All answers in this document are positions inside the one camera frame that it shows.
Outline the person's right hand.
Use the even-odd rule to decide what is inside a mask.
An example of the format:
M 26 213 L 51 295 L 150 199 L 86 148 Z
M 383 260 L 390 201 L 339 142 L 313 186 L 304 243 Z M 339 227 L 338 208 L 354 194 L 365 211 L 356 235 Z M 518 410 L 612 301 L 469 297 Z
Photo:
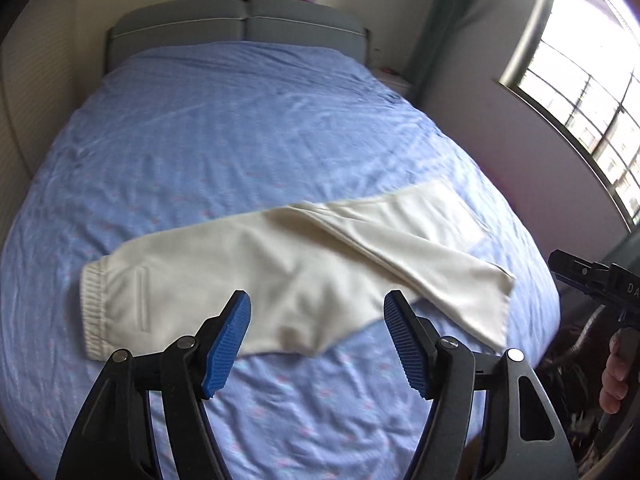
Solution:
M 605 414 L 613 415 L 620 410 L 622 401 L 626 398 L 628 385 L 626 379 L 629 372 L 628 363 L 620 355 L 622 337 L 616 332 L 610 339 L 610 354 L 602 373 L 602 388 L 600 390 L 600 408 Z

